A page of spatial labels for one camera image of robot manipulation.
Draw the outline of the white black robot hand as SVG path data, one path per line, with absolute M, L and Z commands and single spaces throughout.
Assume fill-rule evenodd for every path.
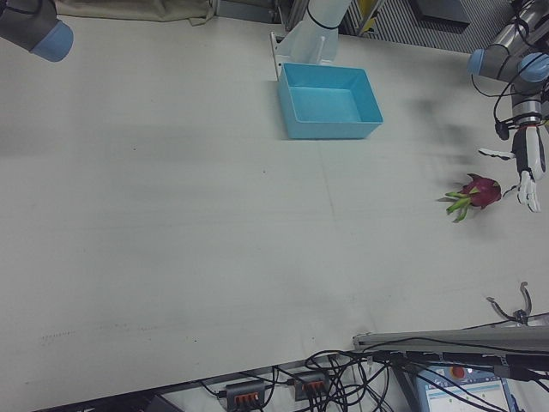
M 502 161 L 514 161 L 518 174 L 516 195 L 519 204 L 527 206 L 533 213 L 540 212 L 537 183 L 546 174 L 546 160 L 539 126 L 519 128 L 513 136 L 511 151 L 480 148 L 479 153 Z

